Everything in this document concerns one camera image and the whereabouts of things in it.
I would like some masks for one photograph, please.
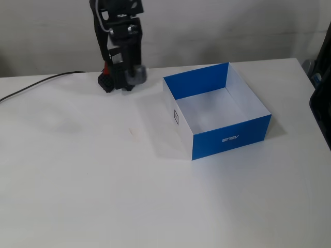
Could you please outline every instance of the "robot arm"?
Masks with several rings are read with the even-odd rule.
[[[137,14],[143,13],[141,0],[90,0],[94,28],[105,61],[98,78],[100,86],[111,92],[114,88],[132,90],[147,79],[141,65],[142,29]],[[107,12],[108,19],[102,13]],[[108,50],[108,37],[116,48]]]

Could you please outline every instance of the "black cable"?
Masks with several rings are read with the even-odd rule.
[[[19,91],[16,91],[13,94],[10,94],[10,95],[8,95],[6,97],[3,97],[2,99],[0,99],[0,102],[5,101],[6,99],[8,99],[8,98],[10,98],[12,96],[17,95],[18,93],[21,93],[22,91],[25,91],[25,90],[27,90],[27,89],[29,89],[29,88],[37,85],[37,84],[41,84],[42,82],[45,82],[45,81],[47,81],[49,79],[57,78],[58,76],[63,76],[63,75],[68,75],[68,74],[74,74],[74,73],[84,73],[84,71],[70,71],[70,72],[65,72],[65,73],[61,73],[61,74],[58,74],[58,75],[50,76],[50,77],[48,77],[46,79],[43,79],[43,80],[41,80],[41,81],[39,81],[37,83],[34,83],[34,84],[30,85],[30,86],[25,87],[24,89],[20,89]]]

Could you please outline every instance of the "black object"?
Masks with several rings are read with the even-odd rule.
[[[331,149],[331,25],[326,33],[315,67],[308,77],[315,87],[310,108]]]
[[[64,76],[64,75],[68,75],[68,74],[83,73],[83,72],[84,72],[84,71],[70,71],[70,72],[65,72],[65,73],[61,73],[61,74],[58,74],[58,75],[50,76],[50,77],[48,77],[48,78],[46,78],[46,79],[43,79],[43,80],[41,80],[41,81],[38,81],[37,83],[34,83],[34,84],[29,85],[29,86],[27,86],[27,87],[25,87],[25,88],[23,88],[23,89],[20,89],[19,91],[16,91],[16,92],[14,92],[13,94],[10,94],[10,95],[8,95],[8,96],[6,96],[6,97],[3,97],[2,99],[0,99],[0,102],[3,102],[3,101],[5,101],[5,100],[8,99],[8,98],[13,97],[13,96],[17,95],[18,93],[21,93],[22,91],[25,91],[25,90],[27,90],[27,89],[29,89],[29,88],[31,88],[31,87],[37,85],[37,84],[40,84],[40,83],[42,83],[42,82],[45,82],[45,81],[47,81],[47,80],[49,80],[49,79],[57,78],[57,77],[59,77],[59,76]]]
[[[179,125],[179,118],[178,118],[178,114],[176,112],[176,110],[174,110],[174,118],[175,118],[175,121],[177,122],[177,125]]]
[[[137,14],[143,13],[141,0],[90,0],[94,28],[105,67],[98,78],[106,91],[126,89],[146,81],[146,69],[141,65],[142,29]],[[107,12],[108,19],[102,13]],[[114,46],[108,50],[108,37]]]
[[[315,88],[327,81],[331,72],[331,24],[326,33],[323,45],[317,59],[314,61],[312,72],[307,75]]]
[[[310,98],[310,108],[331,149],[331,77],[315,90]]]

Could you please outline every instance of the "box wall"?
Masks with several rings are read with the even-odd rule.
[[[226,89],[249,120],[270,115],[260,99],[229,64]]]
[[[167,86],[164,80],[163,80],[163,95],[168,112],[170,113],[173,123],[176,126],[176,130],[181,137],[183,145],[190,159],[192,159],[193,133],[190,127],[188,126],[186,119],[184,118],[180,108],[177,105],[176,100],[174,99],[173,95],[169,90],[169,87]]]
[[[271,115],[194,135],[192,159],[264,140]]]
[[[193,134],[248,120],[226,88],[182,98],[176,102]]]
[[[175,100],[225,87],[229,63],[164,78]]]

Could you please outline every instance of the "asus logo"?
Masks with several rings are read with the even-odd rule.
[[[224,139],[222,140],[222,142],[230,141],[230,140],[236,139],[236,138],[238,138],[238,137],[239,137],[239,135],[237,135],[237,136],[233,136],[233,137],[230,137],[230,138],[224,138]]]

